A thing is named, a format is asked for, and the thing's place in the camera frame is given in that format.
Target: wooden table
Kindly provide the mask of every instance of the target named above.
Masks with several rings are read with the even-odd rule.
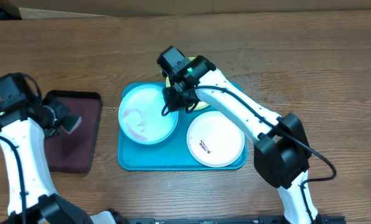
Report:
[[[125,217],[280,215],[276,189],[255,171],[253,148],[235,171],[128,172],[116,160],[118,106],[132,82],[162,82],[156,59],[175,45],[204,55],[244,92],[304,122],[311,146],[337,167],[311,184],[321,213],[371,223],[371,11],[229,14],[0,22],[0,76],[25,72],[42,91],[97,91],[103,111],[88,174],[52,173],[61,196],[88,213]],[[311,177],[330,174],[310,159]],[[8,184],[0,149],[0,221]]]

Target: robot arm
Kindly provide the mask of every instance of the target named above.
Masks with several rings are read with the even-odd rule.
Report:
[[[255,168],[270,185],[278,189],[287,221],[292,224],[311,223],[299,187],[308,178],[308,158],[311,153],[288,139],[275,141],[274,138],[278,136],[272,127],[261,122],[232,95],[209,87],[216,86],[234,93],[273,126],[308,145],[300,120],[293,114],[282,118],[260,106],[235,88],[215,65],[202,56],[190,61],[181,52],[170,47],[161,54],[157,62],[162,68],[162,74],[169,77],[172,85],[163,91],[168,111],[188,108],[200,100],[222,112],[254,144]],[[195,89],[195,93],[189,91],[187,94],[181,94],[191,89]],[[312,203],[307,184],[304,186],[311,216],[316,219],[318,211]]]

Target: yellow bowl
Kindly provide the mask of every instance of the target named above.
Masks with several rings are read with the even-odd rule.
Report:
[[[170,87],[171,86],[171,83],[169,81],[169,77],[166,77],[166,87]],[[205,102],[198,102],[197,106],[195,107],[195,110],[201,110],[201,109],[204,109],[206,107],[208,107],[209,104],[205,103]]]

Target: black cable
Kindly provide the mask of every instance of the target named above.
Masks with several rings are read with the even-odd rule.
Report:
[[[37,97],[39,98],[40,102],[42,102],[42,92],[41,92],[39,86],[37,85],[36,81],[28,74],[22,73],[21,75],[28,78],[30,81],[32,81],[34,83],[34,85],[36,87],[36,91],[37,91]]]
[[[309,214],[309,218],[310,218],[311,223],[314,223],[314,219],[313,219],[313,217],[311,215],[311,211],[309,209],[309,205],[308,205],[308,202],[307,202],[307,199],[306,199],[306,194],[304,193],[304,185],[306,183],[308,183],[308,182],[320,182],[320,181],[332,180],[336,176],[336,169],[335,169],[334,165],[331,162],[329,162],[329,160],[327,158],[325,158],[323,155],[321,155],[320,153],[318,153],[317,151],[315,151],[311,147],[309,147],[309,146],[301,143],[299,140],[295,139],[294,137],[292,137],[288,133],[280,130],[278,127],[276,127],[275,125],[271,124],[269,121],[266,120],[266,118],[264,118],[260,114],[258,114],[251,106],[249,106],[239,96],[237,96],[235,93],[231,92],[230,90],[228,90],[226,88],[222,88],[222,87],[218,87],[218,86],[197,86],[197,87],[190,88],[188,90],[184,90],[184,91],[180,92],[178,95],[176,95],[174,97],[174,99],[169,104],[167,104],[167,103],[165,104],[165,106],[162,109],[162,113],[161,113],[162,116],[166,116],[167,114],[169,114],[169,110],[167,110],[167,113],[165,113],[165,110],[171,104],[173,104],[176,100],[178,100],[181,95],[183,95],[184,93],[188,93],[190,91],[195,91],[195,90],[200,90],[200,89],[220,90],[222,93],[227,93],[227,94],[231,95],[236,100],[238,100],[243,106],[245,106],[246,108],[248,108],[248,110],[251,111],[260,121],[262,121],[263,123],[265,123],[267,126],[271,127],[277,133],[277,135],[282,136],[284,138],[287,138],[290,141],[294,142],[295,144],[298,144],[298,145],[302,146],[303,148],[305,148],[306,150],[308,150],[309,152],[311,152],[312,154],[314,154],[315,156],[317,156],[320,160],[324,161],[329,166],[329,168],[331,168],[332,175],[330,177],[321,177],[321,178],[307,179],[307,180],[302,181],[301,182],[301,185],[300,185],[300,189],[301,189],[301,192],[302,192],[304,205],[306,206],[306,211]]]
[[[24,173],[22,171],[22,166],[21,166],[21,159],[19,158],[17,147],[13,145],[13,143],[10,142],[10,140],[2,136],[0,136],[0,140],[4,141],[10,146],[12,152],[14,153],[14,156],[16,157],[17,167],[18,167],[18,176],[19,176],[19,187],[21,188],[19,195],[21,196],[21,202],[22,202],[22,224],[26,224],[26,191],[25,191],[25,183],[24,183]]]

